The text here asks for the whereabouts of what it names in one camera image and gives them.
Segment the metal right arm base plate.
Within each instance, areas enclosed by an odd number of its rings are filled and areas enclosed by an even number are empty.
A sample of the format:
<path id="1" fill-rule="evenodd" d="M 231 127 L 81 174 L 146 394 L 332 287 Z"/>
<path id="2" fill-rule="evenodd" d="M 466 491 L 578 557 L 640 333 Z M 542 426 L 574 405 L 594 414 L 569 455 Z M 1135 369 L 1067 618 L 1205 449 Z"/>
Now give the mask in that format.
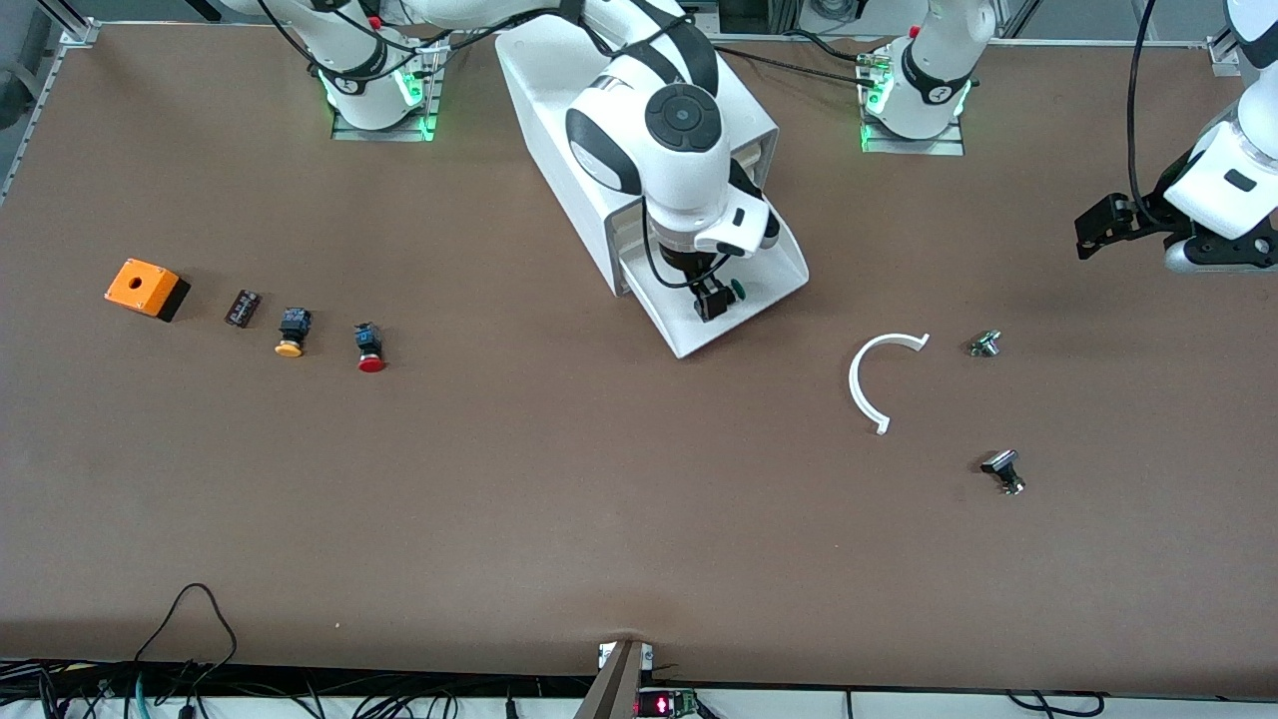
<path id="1" fill-rule="evenodd" d="M 322 77 L 337 140 L 429 142 L 441 110 L 450 46 L 427 43 L 391 27 L 377 31 L 380 54 L 348 77 Z"/>

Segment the orange button enclosure box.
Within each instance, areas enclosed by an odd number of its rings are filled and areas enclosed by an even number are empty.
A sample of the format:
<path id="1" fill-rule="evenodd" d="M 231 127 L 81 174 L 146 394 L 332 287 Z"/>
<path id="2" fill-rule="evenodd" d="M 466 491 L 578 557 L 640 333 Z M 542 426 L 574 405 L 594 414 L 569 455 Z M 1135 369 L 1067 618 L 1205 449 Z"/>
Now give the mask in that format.
<path id="1" fill-rule="evenodd" d="M 190 284 L 181 275 L 132 258 L 112 278 L 104 299 L 132 313 L 173 323 L 188 292 Z"/>

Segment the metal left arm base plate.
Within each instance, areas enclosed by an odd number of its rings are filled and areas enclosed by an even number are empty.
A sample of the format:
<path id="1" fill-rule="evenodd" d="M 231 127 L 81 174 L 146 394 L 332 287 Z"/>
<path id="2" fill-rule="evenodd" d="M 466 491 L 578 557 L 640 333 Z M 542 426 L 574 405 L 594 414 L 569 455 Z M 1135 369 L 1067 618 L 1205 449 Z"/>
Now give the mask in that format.
<path id="1" fill-rule="evenodd" d="M 878 47 L 881 61 L 858 70 L 872 86 L 859 89 L 860 149 L 895 155 L 964 155 L 961 112 L 973 84 L 935 86 L 919 91 L 905 73 L 904 47 L 896 38 Z"/>

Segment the red LED display module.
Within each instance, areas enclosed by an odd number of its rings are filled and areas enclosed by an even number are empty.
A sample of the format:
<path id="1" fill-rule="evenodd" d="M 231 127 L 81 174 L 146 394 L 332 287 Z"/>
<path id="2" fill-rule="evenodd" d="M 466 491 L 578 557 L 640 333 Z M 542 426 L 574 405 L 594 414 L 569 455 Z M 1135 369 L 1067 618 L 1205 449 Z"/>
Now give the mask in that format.
<path id="1" fill-rule="evenodd" d="M 700 701 L 693 690 L 647 688 L 636 692 L 635 719 L 700 719 Z"/>

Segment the black square push button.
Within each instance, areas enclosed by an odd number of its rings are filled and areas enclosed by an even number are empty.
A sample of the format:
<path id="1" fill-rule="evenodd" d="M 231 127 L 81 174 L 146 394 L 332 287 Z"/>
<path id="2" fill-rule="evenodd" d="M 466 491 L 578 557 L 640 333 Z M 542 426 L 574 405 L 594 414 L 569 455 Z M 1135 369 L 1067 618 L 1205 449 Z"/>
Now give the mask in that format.
<path id="1" fill-rule="evenodd" d="M 978 467 L 980 467 L 982 473 L 998 478 L 1005 496 L 1019 496 L 1025 488 L 1025 481 L 1022 481 L 1016 467 L 1013 467 L 1017 461 L 1017 450 L 1003 450 L 983 460 Z"/>

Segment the white semicircular plastic bracket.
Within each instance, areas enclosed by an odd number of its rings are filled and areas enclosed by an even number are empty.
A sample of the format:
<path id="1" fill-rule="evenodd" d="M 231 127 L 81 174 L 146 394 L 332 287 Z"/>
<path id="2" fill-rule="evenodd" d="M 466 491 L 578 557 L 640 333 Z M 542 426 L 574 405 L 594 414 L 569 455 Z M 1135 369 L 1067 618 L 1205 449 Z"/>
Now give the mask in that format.
<path id="1" fill-rule="evenodd" d="M 846 373 L 846 381 L 849 382 L 849 396 L 852 400 L 854 406 L 858 407 L 859 414 L 866 419 L 868 423 L 875 429 L 877 435 L 886 435 L 889 432 L 892 419 L 889 415 L 882 414 L 879 409 L 866 398 L 866 392 L 864 391 L 860 381 L 860 368 L 866 355 L 875 350 L 877 347 L 895 346 L 895 347 L 909 347 L 910 351 L 918 354 L 927 344 L 930 342 L 930 335 L 923 333 L 918 336 L 904 335 L 904 333 L 889 333 L 875 336 L 872 340 L 866 340 L 854 354 L 849 363 L 849 373 Z"/>

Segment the brown angled bar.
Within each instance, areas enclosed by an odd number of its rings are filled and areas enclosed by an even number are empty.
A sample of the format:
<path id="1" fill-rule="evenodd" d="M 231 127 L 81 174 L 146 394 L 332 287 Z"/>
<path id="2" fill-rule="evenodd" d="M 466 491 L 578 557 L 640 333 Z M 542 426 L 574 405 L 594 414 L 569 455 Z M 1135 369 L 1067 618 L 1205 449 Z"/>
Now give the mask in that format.
<path id="1" fill-rule="evenodd" d="M 602 642 L 599 656 L 599 673 L 573 719 L 636 719 L 636 696 L 653 669 L 652 646 L 640 640 Z"/>

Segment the yellow mushroom push button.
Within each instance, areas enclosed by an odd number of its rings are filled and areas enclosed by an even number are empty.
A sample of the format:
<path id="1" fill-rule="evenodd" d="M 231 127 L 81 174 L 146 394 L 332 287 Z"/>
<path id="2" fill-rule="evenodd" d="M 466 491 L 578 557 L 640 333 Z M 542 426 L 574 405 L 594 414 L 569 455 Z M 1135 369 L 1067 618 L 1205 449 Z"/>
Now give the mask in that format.
<path id="1" fill-rule="evenodd" d="M 279 331 L 282 338 L 275 346 L 280 358 L 302 358 L 305 354 L 305 338 L 311 332 L 312 314 L 305 307 L 288 307 L 282 312 Z"/>

